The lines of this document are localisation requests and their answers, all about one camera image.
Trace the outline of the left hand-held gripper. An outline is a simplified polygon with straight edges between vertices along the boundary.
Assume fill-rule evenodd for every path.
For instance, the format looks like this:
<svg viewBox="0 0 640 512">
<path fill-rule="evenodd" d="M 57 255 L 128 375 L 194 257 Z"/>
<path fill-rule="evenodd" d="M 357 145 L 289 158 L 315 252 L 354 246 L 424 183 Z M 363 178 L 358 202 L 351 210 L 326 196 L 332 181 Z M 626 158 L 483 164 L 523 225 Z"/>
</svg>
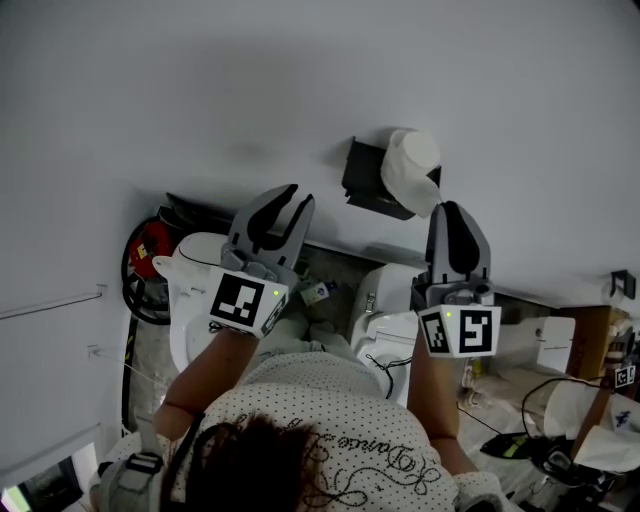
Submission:
<svg viewBox="0 0 640 512">
<path fill-rule="evenodd" d="M 270 233 L 297 189 L 297 184 L 270 189 L 235 215 L 220 265 L 209 272 L 208 313 L 216 327 L 261 339 L 275 326 L 298 284 L 294 266 L 315 209 L 309 194 L 284 233 Z"/>
</svg>

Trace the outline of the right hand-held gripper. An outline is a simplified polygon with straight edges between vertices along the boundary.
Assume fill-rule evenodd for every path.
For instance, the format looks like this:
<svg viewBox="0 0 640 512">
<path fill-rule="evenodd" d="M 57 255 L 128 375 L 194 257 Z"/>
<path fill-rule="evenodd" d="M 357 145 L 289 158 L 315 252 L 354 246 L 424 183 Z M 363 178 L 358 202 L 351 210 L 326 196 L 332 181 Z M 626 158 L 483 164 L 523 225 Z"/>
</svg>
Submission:
<svg viewBox="0 0 640 512">
<path fill-rule="evenodd" d="M 432 212 L 425 260 L 432 281 L 448 281 L 451 270 L 466 279 L 433 284 L 429 274 L 423 273 L 412 281 L 411 309 L 429 355 L 495 355 L 501 308 L 494 304 L 488 280 L 490 248 L 475 220 L 458 203 L 441 203 Z"/>
</svg>

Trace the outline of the white toilet paper roll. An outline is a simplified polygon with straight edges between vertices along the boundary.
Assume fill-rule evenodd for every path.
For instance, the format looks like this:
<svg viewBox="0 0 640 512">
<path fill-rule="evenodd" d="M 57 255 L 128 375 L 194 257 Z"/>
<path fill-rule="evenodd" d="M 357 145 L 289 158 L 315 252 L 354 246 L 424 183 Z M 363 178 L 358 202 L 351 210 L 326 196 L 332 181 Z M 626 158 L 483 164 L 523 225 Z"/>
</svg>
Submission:
<svg viewBox="0 0 640 512">
<path fill-rule="evenodd" d="M 430 176 L 440 168 L 440 150 L 428 133 L 397 129 L 383 158 L 381 179 L 398 203 L 426 219 L 441 201 L 439 185 Z"/>
</svg>

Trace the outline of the person's right forearm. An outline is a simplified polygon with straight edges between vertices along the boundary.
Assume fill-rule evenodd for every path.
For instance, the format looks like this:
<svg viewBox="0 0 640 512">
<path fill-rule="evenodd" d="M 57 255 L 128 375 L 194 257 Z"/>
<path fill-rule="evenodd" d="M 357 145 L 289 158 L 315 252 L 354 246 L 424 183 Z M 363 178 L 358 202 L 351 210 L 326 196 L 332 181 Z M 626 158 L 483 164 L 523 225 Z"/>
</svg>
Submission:
<svg viewBox="0 0 640 512">
<path fill-rule="evenodd" d="M 432 357 L 421 334 L 413 349 L 406 407 L 421 423 L 430 440 L 458 437 L 453 360 Z"/>
</svg>

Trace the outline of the another person's forearm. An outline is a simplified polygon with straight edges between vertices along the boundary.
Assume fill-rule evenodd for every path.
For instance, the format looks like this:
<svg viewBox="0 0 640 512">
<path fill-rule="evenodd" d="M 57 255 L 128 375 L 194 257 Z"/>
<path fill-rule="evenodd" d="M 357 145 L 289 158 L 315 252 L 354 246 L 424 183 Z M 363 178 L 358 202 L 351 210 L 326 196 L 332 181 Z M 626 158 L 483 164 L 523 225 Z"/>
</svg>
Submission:
<svg viewBox="0 0 640 512">
<path fill-rule="evenodd" d="M 581 428 L 572 446 L 570 453 L 572 461 L 576 460 L 577 454 L 579 453 L 591 429 L 601 422 L 609 403 L 612 391 L 613 388 L 611 387 L 609 381 L 600 384 L 600 387 L 593 399 L 589 410 L 587 411 L 587 414 L 584 418 L 584 421 L 582 422 Z"/>
</svg>

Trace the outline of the person's left forearm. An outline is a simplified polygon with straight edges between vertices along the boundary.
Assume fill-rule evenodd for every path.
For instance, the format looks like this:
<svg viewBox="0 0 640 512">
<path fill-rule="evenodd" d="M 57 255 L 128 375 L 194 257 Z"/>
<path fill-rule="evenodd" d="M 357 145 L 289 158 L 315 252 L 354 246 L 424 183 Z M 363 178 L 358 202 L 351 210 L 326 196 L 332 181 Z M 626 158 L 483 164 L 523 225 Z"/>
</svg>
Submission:
<svg viewBox="0 0 640 512">
<path fill-rule="evenodd" d="M 153 416 L 156 432 L 181 438 L 195 417 L 241 379 L 259 344 L 253 336 L 221 330 L 170 385 Z"/>
</svg>

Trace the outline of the person's grey trousers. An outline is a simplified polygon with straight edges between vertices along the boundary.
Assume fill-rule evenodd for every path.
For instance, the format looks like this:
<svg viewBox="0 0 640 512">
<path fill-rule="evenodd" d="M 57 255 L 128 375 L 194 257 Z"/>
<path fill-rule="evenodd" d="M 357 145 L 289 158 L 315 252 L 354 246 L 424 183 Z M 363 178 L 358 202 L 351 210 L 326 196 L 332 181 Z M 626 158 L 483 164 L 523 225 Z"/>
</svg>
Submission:
<svg viewBox="0 0 640 512">
<path fill-rule="evenodd" d="M 310 323 L 301 313 L 293 313 L 280 317 L 269 334 L 259 341 L 243 376 L 248 376 L 272 357 L 309 352 L 326 352 L 360 362 L 347 340 L 329 321 Z"/>
</svg>

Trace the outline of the red vacuum cleaner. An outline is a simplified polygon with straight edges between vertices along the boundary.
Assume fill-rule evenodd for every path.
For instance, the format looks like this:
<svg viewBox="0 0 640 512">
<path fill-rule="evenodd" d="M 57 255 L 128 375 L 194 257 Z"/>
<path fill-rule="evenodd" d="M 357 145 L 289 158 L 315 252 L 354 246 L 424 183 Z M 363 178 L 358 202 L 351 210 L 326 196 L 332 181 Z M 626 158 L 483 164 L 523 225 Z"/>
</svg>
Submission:
<svg viewBox="0 0 640 512">
<path fill-rule="evenodd" d="M 175 249 L 168 226 L 158 217 L 143 222 L 132 233 L 127 243 L 128 261 L 133 271 L 142 279 L 158 276 L 153 266 L 156 256 L 171 256 Z"/>
</svg>

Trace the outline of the white sneaker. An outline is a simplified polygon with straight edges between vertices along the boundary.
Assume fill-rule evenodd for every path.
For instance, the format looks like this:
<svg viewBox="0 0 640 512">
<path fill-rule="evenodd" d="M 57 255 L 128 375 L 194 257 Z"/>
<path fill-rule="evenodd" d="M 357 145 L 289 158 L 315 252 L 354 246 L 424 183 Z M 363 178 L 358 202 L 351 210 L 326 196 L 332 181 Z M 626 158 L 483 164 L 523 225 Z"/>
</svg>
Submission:
<svg viewBox="0 0 640 512">
<path fill-rule="evenodd" d="M 459 402 L 463 410 L 482 408 L 486 405 L 486 396 L 475 389 L 477 380 L 483 375 L 484 369 L 480 358 L 469 358 L 465 361 Z"/>
</svg>

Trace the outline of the white cabinet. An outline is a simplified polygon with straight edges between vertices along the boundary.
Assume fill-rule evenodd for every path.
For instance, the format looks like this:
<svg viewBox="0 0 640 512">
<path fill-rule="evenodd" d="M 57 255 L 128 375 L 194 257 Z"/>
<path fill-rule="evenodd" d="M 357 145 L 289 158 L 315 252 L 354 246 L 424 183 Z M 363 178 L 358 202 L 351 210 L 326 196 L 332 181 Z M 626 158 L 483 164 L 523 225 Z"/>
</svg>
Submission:
<svg viewBox="0 0 640 512">
<path fill-rule="evenodd" d="M 564 373 L 571 355 L 576 322 L 569 317 L 544 317 L 536 327 L 537 364 Z"/>
</svg>

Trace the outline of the beige crumpled floor sheet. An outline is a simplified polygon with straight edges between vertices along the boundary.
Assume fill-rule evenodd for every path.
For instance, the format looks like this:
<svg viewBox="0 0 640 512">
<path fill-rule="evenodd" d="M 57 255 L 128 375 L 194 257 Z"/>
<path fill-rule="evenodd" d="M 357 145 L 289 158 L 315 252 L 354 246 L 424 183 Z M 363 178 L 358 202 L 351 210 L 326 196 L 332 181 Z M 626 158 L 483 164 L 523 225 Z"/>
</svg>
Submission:
<svg viewBox="0 0 640 512">
<path fill-rule="evenodd" d="M 501 459 L 481 451 L 481 447 L 498 434 L 522 431 L 515 409 L 466 387 L 458 389 L 457 407 L 459 441 L 471 461 L 480 470 L 497 476 L 505 494 L 523 509 L 548 508 L 552 483 L 529 461 Z"/>
</svg>

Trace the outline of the black round device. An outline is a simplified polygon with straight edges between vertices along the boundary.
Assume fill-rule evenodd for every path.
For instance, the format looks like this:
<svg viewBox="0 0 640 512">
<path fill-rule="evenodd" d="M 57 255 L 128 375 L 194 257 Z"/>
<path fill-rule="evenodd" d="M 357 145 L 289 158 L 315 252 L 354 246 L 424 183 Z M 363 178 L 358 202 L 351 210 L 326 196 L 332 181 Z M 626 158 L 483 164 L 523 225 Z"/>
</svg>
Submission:
<svg viewBox="0 0 640 512">
<path fill-rule="evenodd" d="M 536 449 L 530 455 L 533 465 L 551 479 L 568 487 L 581 484 L 577 467 L 571 459 L 558 449 Z"/>
</svg>

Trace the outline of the dark framed window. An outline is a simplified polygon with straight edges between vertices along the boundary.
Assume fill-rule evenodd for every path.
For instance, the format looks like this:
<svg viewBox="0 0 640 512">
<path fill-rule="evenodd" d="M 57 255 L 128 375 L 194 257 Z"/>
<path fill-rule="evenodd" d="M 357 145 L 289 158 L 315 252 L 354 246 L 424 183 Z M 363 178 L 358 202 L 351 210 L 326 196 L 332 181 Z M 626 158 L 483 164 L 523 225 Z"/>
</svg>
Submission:
<svg viewBox="0 0 640 512">
<path fill-rule="evenodd" d="M 84 495 L 73 459 L 67 457 L 48 469 L 5 488 L 0 512 L 63 512 Z"/>
</svg>

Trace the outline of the black wall paper holder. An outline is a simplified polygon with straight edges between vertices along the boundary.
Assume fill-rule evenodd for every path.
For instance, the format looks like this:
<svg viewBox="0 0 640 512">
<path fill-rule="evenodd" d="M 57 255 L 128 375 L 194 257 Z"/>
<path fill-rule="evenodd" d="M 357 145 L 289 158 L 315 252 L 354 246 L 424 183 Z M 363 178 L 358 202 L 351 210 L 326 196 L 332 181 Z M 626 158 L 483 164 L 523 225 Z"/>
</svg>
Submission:
<svg viewBox="0 0 640 512">
<path fill-rule="evenodd" d="M 417 215 L 398 203 L 387 191 L 381 179 L 381 166 L 386 149 L 387 147 L 379 148 L 354 140 L 346 158 L 342 186 L 348 204 L 406 221 Z M 441 170 L 442 167 L 430 174 L 439 185 L 439 189 Z"/>
</svg>

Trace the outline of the white wall rail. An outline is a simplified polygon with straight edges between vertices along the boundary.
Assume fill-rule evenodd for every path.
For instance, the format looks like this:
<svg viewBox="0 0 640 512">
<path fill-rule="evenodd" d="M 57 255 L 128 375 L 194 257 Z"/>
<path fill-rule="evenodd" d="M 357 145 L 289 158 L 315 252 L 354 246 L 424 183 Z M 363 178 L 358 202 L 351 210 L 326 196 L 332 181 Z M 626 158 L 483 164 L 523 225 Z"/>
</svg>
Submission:
<svg viewBox="0 0 640 512">
<path fill-rule="evenodd" d="M 41 312 L 53 311 L 56 309 L 61 309 L 94 300 L 102 300 L 106 296 L 107 290 L 107 285 L 98 284 L 95 290 L 91 291 L 90 293 L 83 293 L 69 297 L 44 301 L 36 304 L 25 305 L 13 309 L 3 310 L 0 311 L 0 321 L 20 318 Z"/>
</svg>

